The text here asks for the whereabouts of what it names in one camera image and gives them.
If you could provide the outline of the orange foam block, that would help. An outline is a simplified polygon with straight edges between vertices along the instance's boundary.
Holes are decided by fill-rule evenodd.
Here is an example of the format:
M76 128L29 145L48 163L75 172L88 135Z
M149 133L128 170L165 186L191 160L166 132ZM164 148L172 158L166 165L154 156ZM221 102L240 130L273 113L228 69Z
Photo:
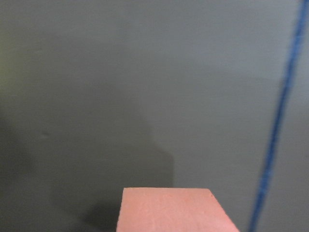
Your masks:
M118 232L237 232L207 188L125 188Z

